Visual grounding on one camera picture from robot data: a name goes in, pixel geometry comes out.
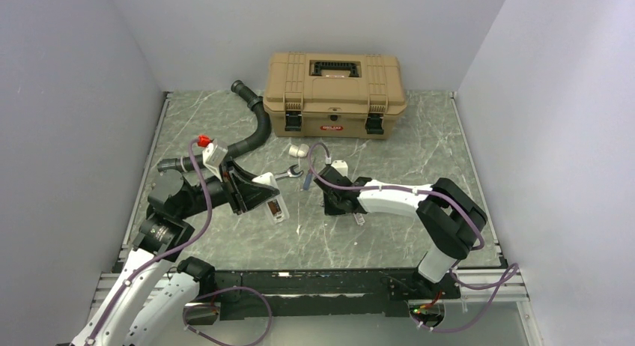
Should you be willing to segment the white battery cover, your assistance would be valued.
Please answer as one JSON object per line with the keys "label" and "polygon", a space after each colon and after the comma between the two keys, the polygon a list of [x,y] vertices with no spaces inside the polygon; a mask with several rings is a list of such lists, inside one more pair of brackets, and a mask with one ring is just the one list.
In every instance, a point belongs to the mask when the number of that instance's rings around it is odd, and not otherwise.
{"label": "white battery cover", "polygon": [[363,226],[365,224],[365,219],[361,213],[354,213],[353,218],[358,226]]}

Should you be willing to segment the white AC remote control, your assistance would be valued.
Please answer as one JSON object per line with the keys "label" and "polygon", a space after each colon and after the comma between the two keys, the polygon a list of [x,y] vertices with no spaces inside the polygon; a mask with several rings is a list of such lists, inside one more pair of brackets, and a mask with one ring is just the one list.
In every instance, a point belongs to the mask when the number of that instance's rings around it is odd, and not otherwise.
{"label": "white AC remote control", "polygon": [[265,174],[259,175],[252,179],[253,182],[271,186],[274,190],[277,190],[279,193],[275,196],[269,197],[264,203],[264,212],[267,218],[269,219],[272,225],[279,224],[286,219],[289,219],[290,214],[288,212],[287,205],[282,197],[282,194],[279,190],[279,185],[277,184],[277,180],[274,177],[273,173],[267,172]]}

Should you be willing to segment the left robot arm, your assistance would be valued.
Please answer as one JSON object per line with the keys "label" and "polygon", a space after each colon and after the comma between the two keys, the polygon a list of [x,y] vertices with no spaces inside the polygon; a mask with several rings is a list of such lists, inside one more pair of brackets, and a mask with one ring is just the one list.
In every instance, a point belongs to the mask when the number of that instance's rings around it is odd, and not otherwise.
{"label": "left robot arm", "polygon": [[187,218],[224,204],[242,214],[269,201],[284,214],[274,174],[256,176],[233,161],[220,170],[195,186],[176,170],[162,173],[119,277],[72,345],[153,345],[187,303],[213,295],[215,268],[195,257],[178,259],[203,234]]}

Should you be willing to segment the white pipe elbow fitting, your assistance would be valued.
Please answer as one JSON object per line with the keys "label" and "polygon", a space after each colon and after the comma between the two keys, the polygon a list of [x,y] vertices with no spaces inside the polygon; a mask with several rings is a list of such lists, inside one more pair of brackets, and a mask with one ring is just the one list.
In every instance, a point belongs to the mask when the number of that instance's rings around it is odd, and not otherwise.
{"label": "white pipe elbow fitting", "polygon": [[288,149],[288,154],[291,157],[303,159],[308,156],[309,150],[310,150],[310,147],[307,144],[290,145]]}

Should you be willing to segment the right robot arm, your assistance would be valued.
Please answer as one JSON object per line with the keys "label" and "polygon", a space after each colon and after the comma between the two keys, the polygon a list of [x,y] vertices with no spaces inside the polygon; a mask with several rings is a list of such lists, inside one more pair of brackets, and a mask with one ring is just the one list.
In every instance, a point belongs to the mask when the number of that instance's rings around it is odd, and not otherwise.
{"label": "right robot arm", "polygon": [[316,174],[314,182],[323,193],[324,213],[384,213],[418,219],[432,246],[422,257],[413,276],[413,289],[431,297],[442,279],[474,249],[485,246],[482,230],[487,214],[454,181],[441,177],[433,184],[405,186],[369,177],[351,180],[333,164]]}

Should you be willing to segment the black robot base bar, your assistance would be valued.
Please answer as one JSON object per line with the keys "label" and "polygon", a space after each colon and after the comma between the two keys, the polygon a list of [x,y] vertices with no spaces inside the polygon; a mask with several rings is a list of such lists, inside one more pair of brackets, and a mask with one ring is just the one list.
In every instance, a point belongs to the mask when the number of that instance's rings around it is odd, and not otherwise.
{"label": "black robot base bar", "polygon": [[406,317],[424,304],[458,300],[450,276],[429,282],[414,267],[316,270],[218,270],[200,301],[189,302],[194,325],[246,318],[373,315]]}

